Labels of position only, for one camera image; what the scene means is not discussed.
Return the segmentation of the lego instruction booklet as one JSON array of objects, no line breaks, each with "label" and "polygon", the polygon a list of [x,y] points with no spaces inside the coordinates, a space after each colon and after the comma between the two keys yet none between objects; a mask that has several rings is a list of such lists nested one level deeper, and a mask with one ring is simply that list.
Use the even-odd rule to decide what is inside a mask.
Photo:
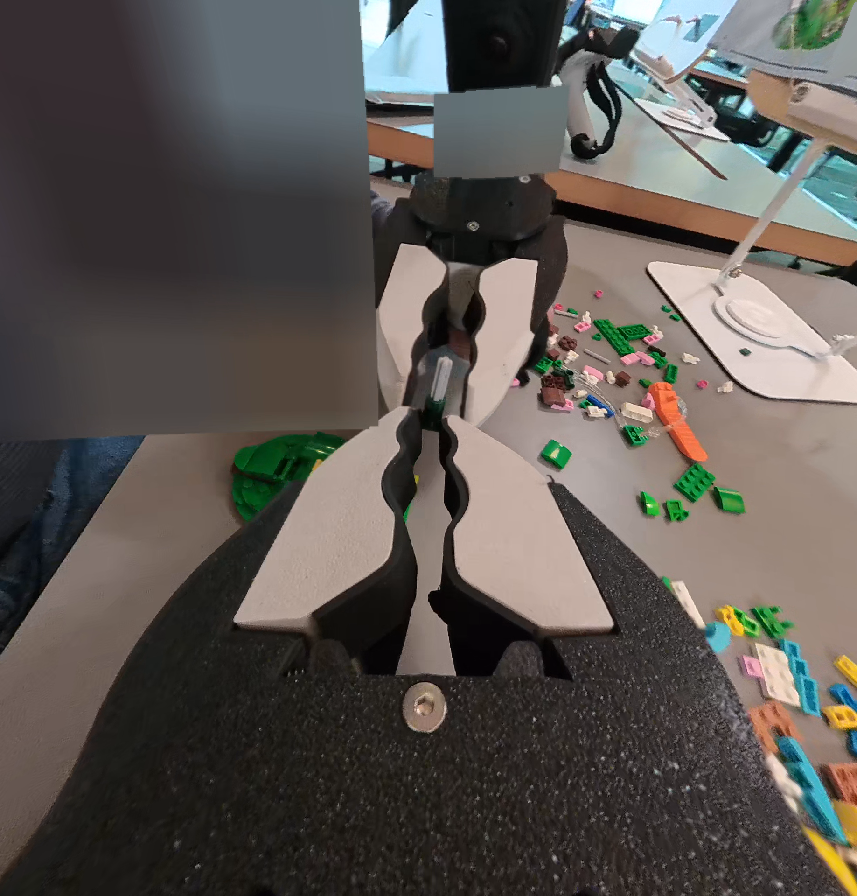
[{"label": "lego instruction booklet", "polygon": [[857,1],[736,2],[710,47],[761,72],[857,84]]}]

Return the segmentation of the green round lego base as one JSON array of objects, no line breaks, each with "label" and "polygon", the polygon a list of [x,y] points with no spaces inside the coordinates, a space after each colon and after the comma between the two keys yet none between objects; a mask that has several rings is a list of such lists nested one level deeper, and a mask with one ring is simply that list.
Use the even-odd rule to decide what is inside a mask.
[{"label": "green round lego base", "polygon": [[344,445],[336,434],[285,434],[240,449],[233,461],[231,496],[238,516],[251,521],[288,483],[303,482]]}]

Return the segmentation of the spare gripper pale pistol grip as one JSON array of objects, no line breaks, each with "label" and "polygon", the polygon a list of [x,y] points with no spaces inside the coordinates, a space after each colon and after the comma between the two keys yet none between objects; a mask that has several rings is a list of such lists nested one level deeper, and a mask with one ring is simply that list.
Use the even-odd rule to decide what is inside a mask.
[{"label": "spare gripper pale pistol grip", "polygon": [[[627,57],[639,37],[640,32],[629,26],[590,27],[580,29],[559,47],[556,74],[569,91],[567,131],[577,160],[593,161],[611,150],[623,106],[607,68]],[[606,118],[601,139],[595,134],[588,101]]]}]

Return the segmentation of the orange lego brick separator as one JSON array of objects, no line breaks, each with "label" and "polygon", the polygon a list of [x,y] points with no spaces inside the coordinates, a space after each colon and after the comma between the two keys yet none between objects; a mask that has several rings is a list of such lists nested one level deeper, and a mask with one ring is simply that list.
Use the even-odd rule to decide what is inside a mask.
[{"label": "orange lego brick separator", "polygon": [[648,392],[653,399],[659,422],[680,454],[692,462],[707,461],[709,456],[686,422],[686,416],[681,410],[680,397],[673,385],[666,382],[652,383],[648,387]]}]

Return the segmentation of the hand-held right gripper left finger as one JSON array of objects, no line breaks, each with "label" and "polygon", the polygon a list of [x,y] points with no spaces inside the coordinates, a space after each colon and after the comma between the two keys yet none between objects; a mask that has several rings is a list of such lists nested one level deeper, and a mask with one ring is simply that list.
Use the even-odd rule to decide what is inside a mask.
[{"label": "hand-held right gripper left finger", "polygon": [[395,409],[310,474],[234,617],[243,629],[393,632],[409,623],[418,412]]}]

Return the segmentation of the wooden table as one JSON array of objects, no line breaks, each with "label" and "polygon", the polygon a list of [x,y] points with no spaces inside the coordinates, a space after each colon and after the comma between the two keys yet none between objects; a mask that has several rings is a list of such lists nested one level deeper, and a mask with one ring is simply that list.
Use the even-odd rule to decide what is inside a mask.
[{"label": "wooden table", "polygon": [[[611,151],[578,161],[566,144],[546,181],[564,202],[733,244],[784,183],[740,146],[683,140],[631,99]],[[844,267],[857,260],[857,226],[798,188],[756,247]]]}]

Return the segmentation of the white tablet stand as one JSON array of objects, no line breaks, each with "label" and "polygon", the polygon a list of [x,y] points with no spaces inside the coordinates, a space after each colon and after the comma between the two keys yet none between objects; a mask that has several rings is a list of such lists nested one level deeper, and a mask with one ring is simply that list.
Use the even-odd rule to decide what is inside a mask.
[{"label": "white tablet stand", "polygon": [[652,262],[650,278],[728,378],[758,397],[857,406],[857,333],[828,342],[743,265],[813,163],[828,148],[857,155],[857,87],[754,70],[754,104],[811,142],[793,172],[722,267]]}]

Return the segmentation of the pile of colourful lego bricks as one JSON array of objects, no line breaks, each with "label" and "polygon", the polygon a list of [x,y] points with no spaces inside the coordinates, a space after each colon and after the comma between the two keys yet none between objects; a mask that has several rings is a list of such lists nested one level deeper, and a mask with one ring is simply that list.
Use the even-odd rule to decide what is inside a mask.
[{"label": "pile of colourful lego bricks", "polygon": [[[765,765],[782,800],[845,894],[857,894],[857,665],[836,658],[841,681],[823,703],[801,647],[787,637],[793,628],[781,608],[750,612],[724,605],[712,621],[703,618],[684,582],[662,579],[715,653],[746,638],[750,652],[738,656],[740,670],[760,688],[762,702],[747,711]],[[801,717],[823,722],[844,740],[850,762],[815,767],[802,745]]]}]

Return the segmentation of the pile of green pink lego bricks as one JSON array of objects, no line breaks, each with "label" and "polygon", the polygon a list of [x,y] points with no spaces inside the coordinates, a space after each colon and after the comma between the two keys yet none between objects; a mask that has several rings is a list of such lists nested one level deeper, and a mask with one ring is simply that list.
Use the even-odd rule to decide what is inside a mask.
[{"label": "pile of green pink lego bricks", "polygon": [[[545,320],[512,386],[529,385],[530,371],[534,371],[540,409],[566,416],[581,413],[586,420],[614,420],[624,441],[634,447],[660,435],[669,437],[648,392],[652,383],[676,383],[678,367],[658,347],[663,333],[642,323],[617,326],[609,319],[593,318],[590,312],[579,315],[562,305],[554,305],[551,314],[571,321],[571,330]],[[595,330],[591,340],[606,342],[621,367],[614,371],[592,365],[577,369],[577,336],[591,329]]]}]

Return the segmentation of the person's lap in jeans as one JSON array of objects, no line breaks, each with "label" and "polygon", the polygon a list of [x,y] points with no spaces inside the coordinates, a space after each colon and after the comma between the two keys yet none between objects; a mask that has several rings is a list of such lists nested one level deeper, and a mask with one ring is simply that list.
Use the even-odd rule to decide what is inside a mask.
[{"label": "person's lap in jeans", "polygon": [[143,439],[0,442],[0,657]]}]

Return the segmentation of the white and green lego bar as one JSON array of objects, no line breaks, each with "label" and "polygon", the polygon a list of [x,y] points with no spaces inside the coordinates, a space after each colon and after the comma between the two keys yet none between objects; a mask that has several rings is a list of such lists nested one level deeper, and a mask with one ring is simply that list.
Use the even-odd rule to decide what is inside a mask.
[{"label": "white and green lego bar", "polygon": [[421,425],[425,431],[438,431],[442,420],[461,416],[466,361],[451,353],[442,353],[430,370],[427,392],[422,402]]}]

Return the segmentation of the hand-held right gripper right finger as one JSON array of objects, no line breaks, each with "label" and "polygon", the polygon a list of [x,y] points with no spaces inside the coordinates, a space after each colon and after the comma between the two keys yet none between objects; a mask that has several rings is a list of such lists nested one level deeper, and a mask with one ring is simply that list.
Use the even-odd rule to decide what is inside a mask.
[{"label": "hand-held right gripper right finger", "polygon": [[468,421],[439,435],[446,473],[438,616],[450,628],[527,635],[611,633],[613,617],[548,480]]}]

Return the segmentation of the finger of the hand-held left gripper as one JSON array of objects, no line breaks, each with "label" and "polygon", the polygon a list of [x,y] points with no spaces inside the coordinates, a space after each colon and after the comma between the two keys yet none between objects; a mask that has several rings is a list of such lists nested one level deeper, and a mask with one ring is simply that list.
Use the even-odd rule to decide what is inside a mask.
[{"label": "finger of the hand-held left gripper", "polygon": [[475,427],[495,412],[529,355],[536,272],[536,261],[512,258],[479,274],[483,318],[474,333],[476,355],[467,375],[462,412]]},{"label": "finger of the hand-held left gripper", "polygon": [[408,406],[434,326],[448,307],[448,269],[428,247],[401,244],[376,310],[377,372],[387,410]]}]

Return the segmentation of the green studded lego plate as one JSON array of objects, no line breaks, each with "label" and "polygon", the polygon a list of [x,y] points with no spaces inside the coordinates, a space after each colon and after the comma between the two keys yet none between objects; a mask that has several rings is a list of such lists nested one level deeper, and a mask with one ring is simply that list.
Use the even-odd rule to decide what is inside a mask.
[{"label": "green studded lego plate", "polygon": [[716,477],[701,463],[689,466],[673,484],[674,489],[688,502],[698,502],[715,484]]}]

